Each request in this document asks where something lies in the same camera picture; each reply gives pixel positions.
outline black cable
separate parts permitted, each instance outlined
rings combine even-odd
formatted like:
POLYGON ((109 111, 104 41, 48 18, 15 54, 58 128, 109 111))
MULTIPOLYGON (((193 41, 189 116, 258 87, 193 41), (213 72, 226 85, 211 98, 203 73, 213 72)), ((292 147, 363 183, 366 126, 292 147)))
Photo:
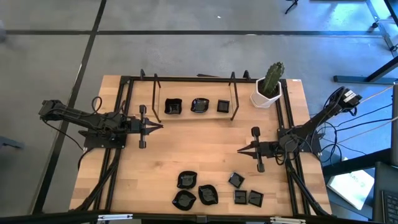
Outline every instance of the black cable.
MULTIPOLYGON (((344 130, 355 128, 355 127, 358 127, 358 126, 361 126, 361 125, 364 125, 364 124, 371 124, 371 123, 376 123, 376 122, 380 122, 380 121, 390 121, 391 119, 392 118, 385 118, 385 119, 379 119, 379 120, 375 120, 375 121, 363 122, 363 123, 360 123, 360 124, 357 124, 357 125, 354 125, 354 126, 351 126, 351 127, 348 127, 348 128, 339 129, 337 131, 344 131, 344 130)), ((326 131, 326 128, 332 128, 332 127, 331 126, 327 126, 327 127, 325 126, 325 127, 321 128, 321 129, 319 129, 318 131, 320 131, 322 129, 324 129, 326 131)))
POLYGON ((93 149, 94 149, 94 148, 89 148, 89 149, 87 149, 87 151, 85 151, 85 152, 80 156, 79 161, 78 161, 78 163, 77 163, 77 170, 80 169, 80 164, 81 164, 81 160, 83 159, 83 157, 84 157, 87 153, 91 152, 91 150, 93 150, 93 149))
POLYGON ((331 161, 331 157, 332 157, 332 155, 335 153, 336 147, 337 147, 337 148, 339 149, 339 151, 340 151, 340 161, 342 161, 343 156, 341 155, 341 149, 340 149, 339 146, 337 146, 337 130, 336 130, 336 128, 335 128, 331 123, 325 121, 325 124, 326 124, 326 123, 329 124, 329 125, 335 130, 335 141, 333 142, 333 144, 329 144, 329 145, 325 146, 323 149, 321 149, 320 152, 323 152, 323 150, 325 150, 326 148, 328 148, 328 147, 330 147, 330 146, 333 146, 332 149, 330 150, 330 156, 328 157, 328 159, 325 160, 325 161, 321 161, 321 159, 319 158, 319 161, 321 161, 321 162, 327 162, 327 161, 329 161, 329 160, 331 161))
MULTIPOLYGON (((329 139, 325 139, 325 138, 324 138, 323 140, 326 140, 326 141, 328 141, 328 142, 334 143, 333 141, 331 141, 331 140, 329 140, 329 139)), ((364 154, 364 155, 367 155, 365 152, 361 152, 361 151, 358 151, 358 150, 349 148, 349 147, 347 147, 347 146, 345 146, 345 145, 343 145, 343 144, 337 143, 337 145, 339 145, 339 146, 341 146, 341 147, 344 147, 344 148, 346 148, 346 149, 348 149, 348 150, 351 150, 351 151, 354 151, 354 152, 359 152, 359 153, 362 153, 362 154, 364 154)))
POLYGON ((80 116, 93 116, 93 115, 96 115, 96 114, 98 114, 98 111, 101 109, 101 106, 102 106, 102 98, 100 96, 96 96, 91 101, 91 109, 93 109, 93 112, 91 114, 86 114, 86 115, 82 114, 80 116), (95 105, 94 105, 94 102, 95 102, 96 99, 99 99, 99 106, 98 106, 97 109, 95 109, 95 105))
POLYGON ((287 141, 287 142, 285 143, 285 145, 284 145, 284 148, 279 148, 279 147, 278 147, 278 148, 275 150, 274 156, 275 156, 276 163, 277 163, 278 165, 281 166, 281 165, 285 164, 287 158, 289 158, 289 160, 293 161, 293 160, 295 160, 295 159, 297 158, 297 156, 299 156, 299 152, 295 153, 296 149, 299 148, 299 145, 297 145, 297 146, 292 150, 292 153, 293 153, 294 157, 293 157, 293 158, 290 158, 290 157, 288 156, 288 153, 287 153, 287 151, 286 151, 286 146, 287 146, 289 143, 291 143, 292 141, 294 141, 294 139, 287 141))
POLYGON ((348 120, 348 121, 344 121, 344 122, 340 123, 339 125, 337 125, 336 127, 339 127, 340 125, 342 125, 342 124, 344 124, 344 123, 347 123, 347 122, 350 122, 350 121, 353 121, 353 120, 355 120, 355 119, 361 118, 361 117, 363 117, 363 116, 365 116, 365 115, 368 115, 368 114, 377 112, 377 111, 379 111, 379 110, 382 110, 382 109, 387 108, 387 107, 389 107, 389 106, 391 106, 391 105, 392 105, 392 103, 391 103, 390 105, 380 107, 379 109, 376 109, 376 110, 374 110, 374 111, 368 112, 368 113, 366 113, 366 114, 362 114, 361 116, 358 116, 358 117, 356 117, 356 118, 354 118, 354 119, 350 119, 350 120, 348 120))
POLYGON ((115 112, 115 114, 110 117, 109 119, 113 119, 114 117, 116 117, 116 115, 118 115, 120 113, 120 111, 124 110, 123 107, 126 104, 126 100, 123 100, 122 105, 119 107, 119 109, 115 112))
MULTIPOLYGON (((344 90, 345 90, 345 89, 346 89, 345 87, 340 87, 340 88, 338 88, 337 90, 335 90, 335 91, 328 97, 328 99, 326 100, 325 104, 323 105, 323 109, 325 109, 325 107, 326 107, 328 101, 330 100, 330 98, 331 98, 335 93, 337 93, 338 91, 341 90, 340 96, 337 98, 337 100, 335 101, 335 104, 334 104, 333 107, 330 109, 330 111, 333 110, 333 109, 337 106, 337 104, 338 104, 338 102, 340 101, 341 97, 344 95, 344 90)), ((329 111, 328 113, 326 113, 326 114, 323 116, 323 118, 322 118, 321 120, 319 120, 318 124, 316 125, 316 128, 313 130, 312 136, 311 136, 311 141, 310 141, 311 146, 312 146, 312 142, 313 142, 313 139, 314 139, 314 136, 315 136, 315 132, 317 131, 317 127, 320 125, 320 123, 323 121, 323 119, 326 118, 326 116, 330 113, 330 111, 329 111)))
POLYGON ((368 121, 368 122, 357 124, 357 125, 354 125, 354 126, 351 126, 351 127, 348 127, 348 128, 339 129, 337 131, 344 131, 344 130, 355 128, 355 127, 358 127, 358 126, 361 126, 361 125, 364 125, 364 124, 371 124, 371 123, 376 123, 376 122, 380 122, 380 121, 390 121, 390 120, 391 120, 391 118, 379 119, 379 120, 375 120, 375 121, 368 121))
POLYGON ((308 143, 308 141, 307 141, 306 139, 301 138, 300 136, 297 136, 297 137, 298 137, 301 141, 303 141, 305 144, 308 145, 308 147, 309 147, 310 150, 311 150, 311 153, 313 154, 312 146, 310 145, 310 143, 308 143))
POLYGON ((48 123, 47 123, 46 121, 44 121, 44 120, 43 120, 43 122, 44 122, 46 125, 50 126, 51 128, 53 128, 53 129, 59 131, 60 133, 66 135, 66 137, 68 137, 68 138, 70 138, 72 141, 74 141, 74 142, 76 143, 76 145, 77 145, 82 151, 84 151, 83 148, 79 145, 79 143, 78 143, 75 139, 73 139, 72 137, 70 137, 67 133, 64 133, 63 131, 59 130, 58 128, 52 126, 51 124, 48 124, 48 123))

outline gray floor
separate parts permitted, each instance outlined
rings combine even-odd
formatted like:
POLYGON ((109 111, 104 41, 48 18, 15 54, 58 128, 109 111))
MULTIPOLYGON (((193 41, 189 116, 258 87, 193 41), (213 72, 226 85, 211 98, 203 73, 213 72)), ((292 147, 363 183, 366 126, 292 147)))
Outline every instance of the gray floor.
MULTIPOLYGON (((382 0, 372 0, 377 13, 385 16, 382 0)), ((7 29, 91 30, 99 0, 0 0, 0 20, 7 29)), ((108 1, 99 26, 101 30, 368 30, 373 23, 365 2, 301 0, 288 15, 290 2, 272 0, 108 1)), ((396 25, 389 26, 392 40, 396 25)), ((0 44, 0 136, 26 144, 25 149, 4 147, 0 151, 0 217, 29 213, 32 198, 49 156, 54 130, 39 121, 37 112, 44 99, 67 102, 78 72, 88 36, 10 35, 0 44)), ((333 75, 366 76, 392 59, 381 37, 235 36, 235 35, 159 35, 97 36, 76 108, 90 110, 103 75, 194 76, 197 73, 227 77, 232 71, 241 76, 264 76, 268 66, 282 61, 285 78, 303 80, 310 113, 318 112, 328 95, 340 84, 333 75)), ((389 74, 398 77, 397 72, 389 74)), ((346 85, 363 97, 385 86, 346 85)), ((358 114, 391 103, 391 91, 358 107, 358 114)), ((391 109, 358 119, 349 125, 390 118, 391 109)), ((348 114, 333 118, 338 124, 348 114)), ((339 133, 339 140, 365 128, 339 133)), ((390 126, 344 142, 365 153, 389 147, 390 126)), ((80 143, 79 127, 70 125, 68 134, 80 143)), ((343 156, 360 156, 342 149, 343 156)), ((60 160, 45 203, 45 212, 68 209, 81 151, 65 139, 60 160)), ((360 219, 344 214, 342 217, 360 219)))

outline black square dish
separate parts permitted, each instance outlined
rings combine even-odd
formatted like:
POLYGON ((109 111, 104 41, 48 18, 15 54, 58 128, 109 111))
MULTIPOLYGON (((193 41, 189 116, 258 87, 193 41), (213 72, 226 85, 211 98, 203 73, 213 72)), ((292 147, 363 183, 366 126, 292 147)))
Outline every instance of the black square dish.
POLYGON ((233 186, 235 186, 237 189, 241 187, 243 181, 244 178, 235 172, 231 175, 231 177, 228 180, 228 182, 231 183, 233 186))
POLYGON ((197 173, 194 171, 183 171, 178 175, 177 187, 180 189, 191 189, 197 184, 197 173))
POLYGON ((261 208, 263 196, 264 195, 262 193, 251 190, 249 195, 249 203, 261 208))
POLYGON ((186 190, 181 190, 173 199, 173 205, 183 211, 188 211, 192 208, 193 203, 197 198, 186 190))
POLYGON ((229 113, 229 101, 228 100, 218 100, 217 112, 229 113))
POLYGON ((248 204, 247 194, 248 194, 248 192, 245 190, 235 190, 235 194, 234 194, 235 204, 247 205, 248 204))
POLYGON ((166 99, 164 113, 166 114, 181 114, 182 100, 181 99, 166 99))
POLYGON ((204 113, 209 108, 209 100, 205 98, 196 98, 192 101, 191 111, 195 113, 204 113))

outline cactus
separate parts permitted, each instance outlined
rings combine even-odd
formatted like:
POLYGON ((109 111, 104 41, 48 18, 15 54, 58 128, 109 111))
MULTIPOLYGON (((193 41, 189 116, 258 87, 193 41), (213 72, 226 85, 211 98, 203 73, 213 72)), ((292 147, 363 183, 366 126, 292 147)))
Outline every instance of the cactus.
POLYGON ((259 92, 265 97, 272 98, 277 91, 277 84, 284 74, 285 67, 282 62, 271 65, 268 69, 266 78, 259 85, 259 92))

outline wooden tabletop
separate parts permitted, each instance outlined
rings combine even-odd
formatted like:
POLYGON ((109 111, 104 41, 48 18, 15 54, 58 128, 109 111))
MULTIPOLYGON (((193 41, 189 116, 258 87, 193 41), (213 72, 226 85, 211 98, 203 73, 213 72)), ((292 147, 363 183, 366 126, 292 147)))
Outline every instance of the wooden tabletop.
MULTIPOLYGON (((100 113, 113 111, 119 80, 120 76, 104 76, 99 91, 99 96, 103 98, 100 113)), ((175 97, 179 98, 181 94, 184 94, 178 90, 180 87, 220 86, 220 83, 161 82, 161 85, 162 88, 174 87, 175 97)), ((279 124, 275 105, 265 110, 253 107, 249 97, 254 85, 254 83, 237 83, 239 110, 233 121, 225 119, 163 121, 163 129, 154 131, 146 137, 146 149, 139 149, 139 135, 128 135, 126 148, 121 154, 111 211, 206 215, 292 215, 285 167, 278 166, 274 158, 264 158, 266 171, 258 173, 256 160, 236 153, 236 150, 246 146, 248 139, 251 139, 250 130, 253 126, 260 127, 262 140, 277 140, 276 130, 279 124), (197 196, 197 201, 187 212, 172 205, 173 198, 180 190, 177 188, 177 177, 185 170, 198 173, 197 184, 190 190, 197 196), (248 192, 255 190, 264 194, 261 208, 234 204, 235 188, 228 183, 232 172, 237 172, 246 178, 240 187, 241 190, 248 192), (215 186, 219 197, 217 205, 207 206, 200 202, 198 186, 206 184, 215 186)), ((300 80, 287 80, 287 86, 294 123, 303 124, 308 121, 309 115, 302 83, 300 80)), ((152 103, 152 88, 153 82, 134 82, 129 115, 139 114, 138 106, 144 104, 148 107, 148 118, 157 122, 149 109, 152 103)), ((284 122, 287 126, 284 100, 283 97, 280 99, 284 122)), ((319 161, 311 154, 300 154, 306 186, 322 208, 331 213, 319 161)), ((82 160, 70 208, 79 206, 93 190, 100 176, 103 156, 104 149, 94 149, 82 160)), ((106 185, 100 208, 104 208, 107 188, 106 185)), ((303 213, 301 195, 297 186, 296 194, 299 212, 303 213)))

